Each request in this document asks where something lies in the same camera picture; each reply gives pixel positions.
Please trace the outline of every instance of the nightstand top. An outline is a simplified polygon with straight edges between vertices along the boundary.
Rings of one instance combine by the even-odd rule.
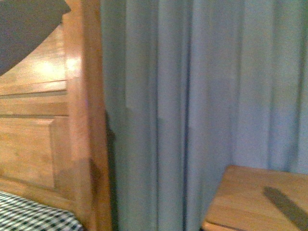
[[[229,166],[203,228],[298,231],[305,230],[305,225],[308,225],[307,175]]]

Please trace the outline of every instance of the wooden bed frame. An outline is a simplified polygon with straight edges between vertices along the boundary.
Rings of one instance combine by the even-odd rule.
[[[0,77],[0,191],[111,231],[99,0],[71,12]]]

